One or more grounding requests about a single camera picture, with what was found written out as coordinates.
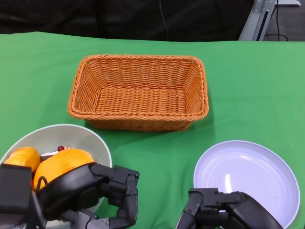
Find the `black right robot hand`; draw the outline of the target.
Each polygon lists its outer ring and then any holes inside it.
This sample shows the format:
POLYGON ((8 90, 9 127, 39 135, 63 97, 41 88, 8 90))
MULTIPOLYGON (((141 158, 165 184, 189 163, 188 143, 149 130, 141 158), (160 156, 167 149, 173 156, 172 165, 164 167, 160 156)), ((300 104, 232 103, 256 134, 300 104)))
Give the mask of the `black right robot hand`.
POLYGON ((253 197, 218 188, 193 188, 177 229, 281 229, 281 224, 253 197))

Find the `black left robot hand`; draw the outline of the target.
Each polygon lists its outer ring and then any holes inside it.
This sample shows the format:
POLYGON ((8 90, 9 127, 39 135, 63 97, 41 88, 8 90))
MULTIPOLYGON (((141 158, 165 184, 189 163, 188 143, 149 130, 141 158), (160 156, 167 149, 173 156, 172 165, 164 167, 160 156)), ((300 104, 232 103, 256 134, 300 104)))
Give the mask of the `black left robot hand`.
POLYGON ((125 167, 88 163, 38 188, 36 195, 47 221, 68 221, 73 229, 127 229, 138 216, 139 176, 125 167), (118 207, 115 217, 101 219, 89 210, 101 198, 118 207))

